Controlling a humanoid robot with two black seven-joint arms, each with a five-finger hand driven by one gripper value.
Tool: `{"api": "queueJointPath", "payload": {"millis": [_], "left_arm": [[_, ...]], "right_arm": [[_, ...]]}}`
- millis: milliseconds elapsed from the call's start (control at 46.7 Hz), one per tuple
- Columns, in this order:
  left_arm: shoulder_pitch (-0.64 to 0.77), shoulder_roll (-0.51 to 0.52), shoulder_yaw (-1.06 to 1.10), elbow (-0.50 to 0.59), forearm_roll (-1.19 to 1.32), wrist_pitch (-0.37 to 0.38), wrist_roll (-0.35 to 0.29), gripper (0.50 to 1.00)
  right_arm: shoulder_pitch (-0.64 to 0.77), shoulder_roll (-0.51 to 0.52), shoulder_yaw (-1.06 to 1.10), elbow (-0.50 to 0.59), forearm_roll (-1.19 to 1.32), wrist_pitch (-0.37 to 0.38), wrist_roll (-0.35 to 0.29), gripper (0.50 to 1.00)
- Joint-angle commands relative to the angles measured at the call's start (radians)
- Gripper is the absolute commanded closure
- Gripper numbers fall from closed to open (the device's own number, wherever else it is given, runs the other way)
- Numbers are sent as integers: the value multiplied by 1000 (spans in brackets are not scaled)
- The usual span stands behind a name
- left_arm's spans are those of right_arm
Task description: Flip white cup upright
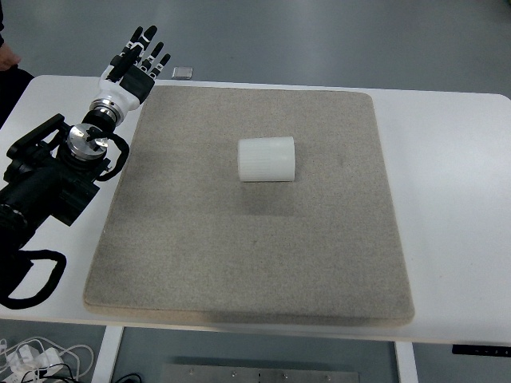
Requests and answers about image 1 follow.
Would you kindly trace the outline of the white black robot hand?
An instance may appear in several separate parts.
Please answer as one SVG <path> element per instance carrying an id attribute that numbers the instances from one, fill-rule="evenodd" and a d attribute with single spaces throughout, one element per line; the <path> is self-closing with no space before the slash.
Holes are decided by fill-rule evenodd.
<path id="1" fill-rule="evenodd" d="M 153 51 L 143 60 L 142 70 L 133 65 L 133 54 L 135 53 L 136 64 L 139 65 L 156 32 L 156 26 L 150 26 L 146 30 L 141 26 L 135 29 L 120 55 L 113 58 L 101 75 L 98 83 L 99 99 L 112 101 L 121 111 L 133 111 L 145 102 L 155 85 L 155 79 L 167 65 L 171 55 L 166 53 L 153 66 L 153 62 L 164 47 L 163 42 L 158 42 Z"/>

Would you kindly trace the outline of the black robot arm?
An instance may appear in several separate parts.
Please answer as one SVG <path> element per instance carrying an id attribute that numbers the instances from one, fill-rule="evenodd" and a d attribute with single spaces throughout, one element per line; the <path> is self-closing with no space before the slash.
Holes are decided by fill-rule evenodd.
<path id="1" fill-rule="evenodd" d="M 121 172 L 129 145 L 115 130 L 142 106 L 170 59 L 162 42 L 150 47 L 156 32 L 156 26 L 135 30 L 101 75 L 81 123 L 68 125 L 57 114 L 11 145 L 1 190 L 3 256 L 18 253 L 49 217 L 72 225 L 98 183 Z"/>

